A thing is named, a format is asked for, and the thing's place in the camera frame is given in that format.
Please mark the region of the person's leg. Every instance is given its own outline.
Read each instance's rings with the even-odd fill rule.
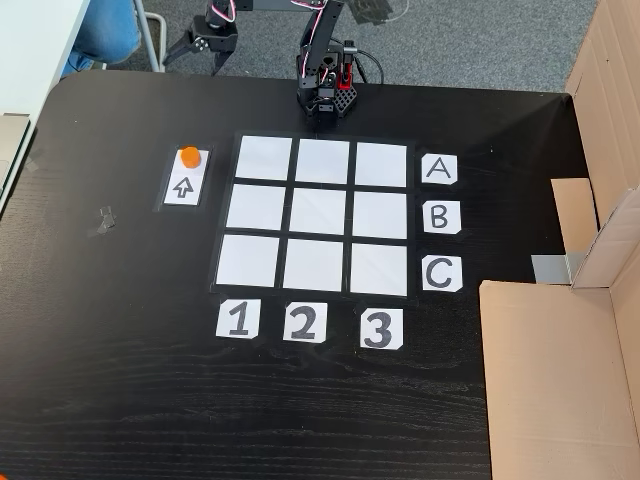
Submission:
[[[120,63],[139,46],[140,32],[132,0],[91,0],[65,73],[89,68],[92,60]]]

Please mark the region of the black table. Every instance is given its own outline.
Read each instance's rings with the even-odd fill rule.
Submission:
[[[564,253],[549,179],[587,175],[570,97],[361,86],[335,123],[295,88],[90,72],[52,92],[0,221],[10,480],[490,477],[477,287]],[[238,131],[457,154],[460,180],[433,191],[461,200],[463,231],[417,242],[463,257],[464,288],[420,294],[395,352],[359,347],[348,304],[322,347],[284,342],[273,302],[254,341],[217,338],[207,275]],[[201,206],[154,211],[181,144],[217,148]],[[116,226],[96,234],[105,206]]]

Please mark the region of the cardboard box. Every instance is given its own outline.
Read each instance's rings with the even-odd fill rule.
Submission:
[[[639,0],[600,1],[566,88],[591,180],[553,182],[571,285],[480,287],[494,480],[640,479]]]

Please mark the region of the orange bottle cap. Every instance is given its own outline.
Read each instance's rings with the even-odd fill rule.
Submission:
[[[182,159],[182,164],[187,168],[196,168],[200,165],[200,152],[196,147],[183,148],[180,152],[180,158]]]

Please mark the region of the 3x3 grid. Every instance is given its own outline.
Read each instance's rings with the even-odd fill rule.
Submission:
[[[413,294],[406,145],[244,136],[238,150],[211,291]]]

